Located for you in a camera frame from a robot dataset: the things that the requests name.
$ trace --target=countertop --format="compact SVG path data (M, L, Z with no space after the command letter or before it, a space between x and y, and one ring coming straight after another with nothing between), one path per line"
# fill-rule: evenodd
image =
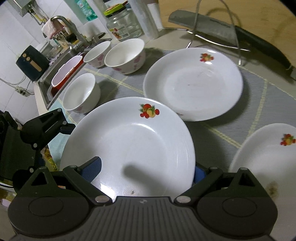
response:
M191 35L183 30L162 30L160 34L161 36L158 39L148 41L146 43L146 47L160 48L165 50L179 50L186 48L191 39ZM236 50L230 50L212 45L196 37L190 47L197 46L208 46L216 49L226 54L235 63L238 63L238 54ZM264 79L267 79L270 83L275 84L277 87L281 88L288 94L296 97L296 81L288 76L287 71L281 64L253 48L251 48L251 52L243 52L242 54L241 68L245 68L250 72L254 72ZM39 115L42 115L48 110L45 107L37 83L34 85L34 92Z

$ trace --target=gray tablecloth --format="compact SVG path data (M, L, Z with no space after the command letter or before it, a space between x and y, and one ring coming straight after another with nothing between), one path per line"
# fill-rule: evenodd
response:
M95 75L102 91L98 106L117 98L143 96L142 84L148 69L170 52L172 51L146 49L145 64L129 75L122 75L109 67L96 69L86 64L77 76L84 73ZM196 161L206 167L217 166L227 171L244 140L265 125L287 123L296 126L296 99L244 67L239 69L244 78L244 89L240 100L230 111L212 120L185 122L194 142ZM78 124L85 115L65 111L61 101L65 90L50 110L61 107L68 122ZM58 167L68 137L59 134L49 143L50 152Z

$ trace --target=knife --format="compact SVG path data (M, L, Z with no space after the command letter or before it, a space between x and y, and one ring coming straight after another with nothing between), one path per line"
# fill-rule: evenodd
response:
M195 13L186 10L176 10L171 13L168 21L184 26L188 29L194 28ZM196 31L217 37L223 41L226 41L232 45L235 44L235 34L233 26L226 22L220 21L215 18L211 18L206 15L198 14ZM250 33L249 31L235 26L235 32L239 42L248 42L250 45L261 51L262 53L270 56L279 63L281 63L286 70L292 69L291 77L296 80L296 69L287 59L287 57L274 45L265 41L264 39Z

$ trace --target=stainless steel sink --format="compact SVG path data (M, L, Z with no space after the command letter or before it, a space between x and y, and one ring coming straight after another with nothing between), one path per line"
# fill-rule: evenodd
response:
M70 60L72 57L78 55L79 52L75 50L72 47L69 47L56 61L55 63L48 68L48 70L41 76L41 78L38 81L38 85L41 91L42 98L44 100L45 106L47 109L51 107L53 102L57 99L59 94L62 92L62 90L66 87L66 85L73 79L75 74L81 70L81 68L84 66L82 64L80 68L68 79L68 81L63 85L63 87L58 91L58 93L54 96L52 100L49 100L47 96L47 91L51 87L52 79L55 76L55 74L59 71L59 69L62 67L63 64L65 64L68 60Z

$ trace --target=pink cloth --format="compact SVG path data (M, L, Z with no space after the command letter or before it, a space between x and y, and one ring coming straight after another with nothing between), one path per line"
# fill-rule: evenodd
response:
M42 27L42 32L49 38L52 39L53 36L58 34L64 29L64 26L56 20L48 20Z

